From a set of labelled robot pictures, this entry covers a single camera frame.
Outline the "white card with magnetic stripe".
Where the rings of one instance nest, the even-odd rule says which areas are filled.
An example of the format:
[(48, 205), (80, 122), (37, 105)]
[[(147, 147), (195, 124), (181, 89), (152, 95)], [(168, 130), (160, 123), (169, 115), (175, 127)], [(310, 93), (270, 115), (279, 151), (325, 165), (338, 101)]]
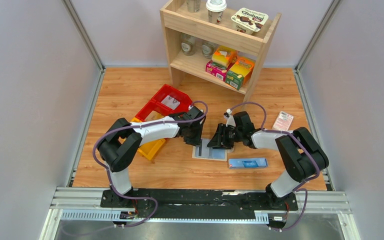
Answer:
[(194, 157), (209, 159), (211, 156), (211, 149), (208, 147), (208, 143), (210, 142), (207, 138), (202, 138), (200, 144), (195, 147)]

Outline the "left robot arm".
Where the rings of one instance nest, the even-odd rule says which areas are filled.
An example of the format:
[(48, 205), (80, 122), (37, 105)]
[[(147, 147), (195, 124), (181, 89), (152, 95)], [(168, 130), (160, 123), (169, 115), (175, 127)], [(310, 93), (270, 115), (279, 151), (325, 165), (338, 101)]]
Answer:
[(113, 192), (124, 197), (133, 188), (129, 166), (138, 149), (156, 140), (179, 137), (187, 145), (197, 146), (201, 142), (206, 115), (206, 112), (191, 105), (187, 112), (173, 113), (152, 121), (129, 122), (119, 118), (96, 141), (92, 156), (106, 170)]

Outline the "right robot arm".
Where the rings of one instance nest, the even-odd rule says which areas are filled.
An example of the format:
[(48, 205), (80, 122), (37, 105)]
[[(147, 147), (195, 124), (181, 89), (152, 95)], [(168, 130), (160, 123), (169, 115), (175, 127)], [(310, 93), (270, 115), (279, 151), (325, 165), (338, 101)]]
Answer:
[(220, 123), (207, 147), (231, 150), (235, 143), (251, 149), (277, 150), (284, 172), (266, 186), (273, 200), (286, 197), (317, 177), (329, 166), (329, 159), (310, 131), (299, 127), (293, 131), (257, 129), (246, 111), (228, 114), (227, 122)]

